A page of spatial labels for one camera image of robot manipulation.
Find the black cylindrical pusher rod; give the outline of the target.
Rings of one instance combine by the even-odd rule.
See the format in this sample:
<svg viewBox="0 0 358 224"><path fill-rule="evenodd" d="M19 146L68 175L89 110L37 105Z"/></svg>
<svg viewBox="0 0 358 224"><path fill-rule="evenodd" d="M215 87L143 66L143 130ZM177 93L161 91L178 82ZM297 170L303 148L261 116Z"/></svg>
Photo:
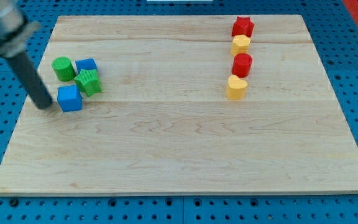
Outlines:
<svg viewBox="0 0 358 224"><path fill-rule="evenodd" d="M44 110L52 105L52 97L26 51L6 58L6 61L38 109Z"/></svg>

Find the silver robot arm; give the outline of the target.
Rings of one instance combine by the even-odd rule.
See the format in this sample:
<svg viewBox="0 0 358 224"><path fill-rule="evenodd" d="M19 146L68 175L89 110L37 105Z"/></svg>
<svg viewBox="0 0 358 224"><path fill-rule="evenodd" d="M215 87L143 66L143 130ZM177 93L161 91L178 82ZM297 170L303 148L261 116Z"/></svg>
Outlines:
<svg viewBox="0 0 358 224"><path fill-rule="evenodd" d="M0 57L5 59L34 105L44 110L52 97L26 52L27 40L40 29L29 21L16 1L0 0Z"/></svg>

